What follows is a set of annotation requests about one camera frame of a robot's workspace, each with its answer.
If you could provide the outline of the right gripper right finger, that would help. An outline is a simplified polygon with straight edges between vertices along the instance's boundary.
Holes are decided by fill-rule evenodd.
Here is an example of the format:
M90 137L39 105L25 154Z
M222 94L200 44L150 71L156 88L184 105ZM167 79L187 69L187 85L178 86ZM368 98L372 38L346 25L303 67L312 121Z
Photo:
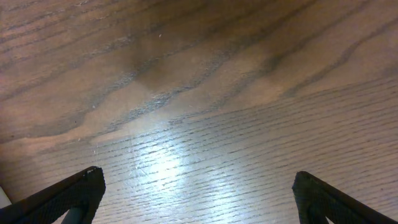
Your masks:
M296 173L292 190L301 224L397 224L305 171Z

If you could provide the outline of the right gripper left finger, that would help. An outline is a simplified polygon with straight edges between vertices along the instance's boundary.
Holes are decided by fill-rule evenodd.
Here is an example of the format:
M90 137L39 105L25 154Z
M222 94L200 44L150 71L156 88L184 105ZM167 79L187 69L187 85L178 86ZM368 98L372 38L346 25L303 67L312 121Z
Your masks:
M92 223L106 190L103 170L88 167L1 209L1 223Z

